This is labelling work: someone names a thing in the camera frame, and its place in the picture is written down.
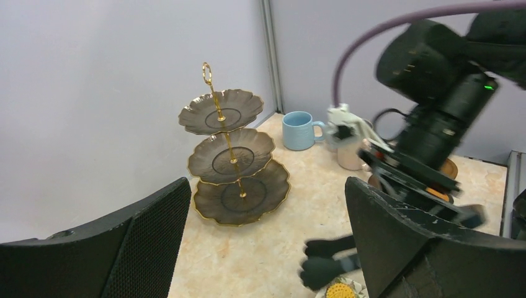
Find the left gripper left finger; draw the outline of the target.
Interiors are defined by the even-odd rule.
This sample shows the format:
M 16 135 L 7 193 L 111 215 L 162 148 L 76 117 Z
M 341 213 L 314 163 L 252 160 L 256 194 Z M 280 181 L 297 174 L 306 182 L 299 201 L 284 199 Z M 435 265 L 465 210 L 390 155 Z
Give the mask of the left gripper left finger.
M 1 245 L 2 297 L 167 297 L 192 190 L 180 178 L 99 219 Z

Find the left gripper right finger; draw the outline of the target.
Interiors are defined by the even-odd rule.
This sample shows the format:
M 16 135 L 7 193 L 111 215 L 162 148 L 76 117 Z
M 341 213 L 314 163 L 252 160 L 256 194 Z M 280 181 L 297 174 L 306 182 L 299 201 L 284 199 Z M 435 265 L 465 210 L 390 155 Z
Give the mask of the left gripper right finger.
M 356 177 L 345 197 L 370 297 L 525 296 L 525 242 L 461 227 Z

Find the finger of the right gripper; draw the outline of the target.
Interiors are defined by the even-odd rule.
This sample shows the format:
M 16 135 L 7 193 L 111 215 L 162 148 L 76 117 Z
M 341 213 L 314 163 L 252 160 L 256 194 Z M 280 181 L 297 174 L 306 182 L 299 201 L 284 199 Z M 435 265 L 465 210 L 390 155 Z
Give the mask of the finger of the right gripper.
M 312 256 L 302 262 L 300 279 L 306 288 L 318 291 L 338 276 L 360 268 L 361 262 L 357 253 L 338 260 Z

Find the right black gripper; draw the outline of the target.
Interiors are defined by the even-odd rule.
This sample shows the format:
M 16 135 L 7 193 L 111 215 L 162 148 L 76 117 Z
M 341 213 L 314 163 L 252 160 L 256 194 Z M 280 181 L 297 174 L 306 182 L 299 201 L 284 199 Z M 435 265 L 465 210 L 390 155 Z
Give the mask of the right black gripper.
M 456 180 L 443 172 L 374 141 L 358 149 L 358 156 L 370 167 L 380 183 L 380 190 L 392 198 L 466 228 L 477 228 L 485 223 L 482 205 L 450 202 L 461 189 Z M 331 240 L 312 239 L 305 243 L 304 253 L 309 257 L 332 258 L 355 247 L 353 235 Z

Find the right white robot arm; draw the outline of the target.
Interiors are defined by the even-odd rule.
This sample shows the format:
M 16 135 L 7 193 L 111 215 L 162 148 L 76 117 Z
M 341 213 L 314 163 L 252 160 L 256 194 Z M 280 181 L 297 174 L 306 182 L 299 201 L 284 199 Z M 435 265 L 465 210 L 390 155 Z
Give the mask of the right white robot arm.
M 355 48 L 401 24 L 376 78 L 415 107 L 394 146 L 359 150 L 379 187 L 347 179 L 352 235 L 306 243 L 303 285 L 317 291 L 359 269 L 371 297 L 524 297 L 525 232 L 479 232 L 483 207 L 452 204 L 459 187 L 441 168 L 497 91 L 496 76 L 525 87 L 525 3 L 441 7 L 378 25 L 341 58 L 334 100 Z

